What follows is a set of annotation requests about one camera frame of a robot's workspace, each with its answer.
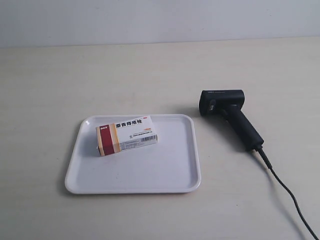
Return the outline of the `white plastic tray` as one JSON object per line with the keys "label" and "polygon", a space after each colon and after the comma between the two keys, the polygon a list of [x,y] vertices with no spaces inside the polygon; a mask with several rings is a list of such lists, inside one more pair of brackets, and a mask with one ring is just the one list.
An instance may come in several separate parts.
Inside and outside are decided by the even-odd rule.
{"label": "white plastic tray", "polygon": [[100,156],[96,127],[131,119],[130,115],[94,115],[85,119],[65,175],[72,194],[189,193],[201,183],[193,120],[184,114],[153,114],[158,142]]}

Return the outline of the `black handheld barcode scanner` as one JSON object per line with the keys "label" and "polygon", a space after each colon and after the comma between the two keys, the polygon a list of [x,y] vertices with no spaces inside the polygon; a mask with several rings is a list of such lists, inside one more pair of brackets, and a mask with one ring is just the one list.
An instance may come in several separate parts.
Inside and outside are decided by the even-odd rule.
{"label": "black handheld barcode scanner", "polygon": [[203,90],[199,99],[201,116],[222,116],[232,127],[247,151],[259,151],[264,140],[251,124],[242,107],[245,94],[241,89]]}

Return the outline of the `white red medicine box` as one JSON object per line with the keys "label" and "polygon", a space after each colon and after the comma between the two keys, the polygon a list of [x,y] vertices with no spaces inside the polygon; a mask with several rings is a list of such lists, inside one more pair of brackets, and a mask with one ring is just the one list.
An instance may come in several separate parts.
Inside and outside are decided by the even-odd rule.
{"label": "white red medicine box", "polygon": [[102,157],[158,142],[158,134],[150,116],[98,126],[96,135],[97,149]]}

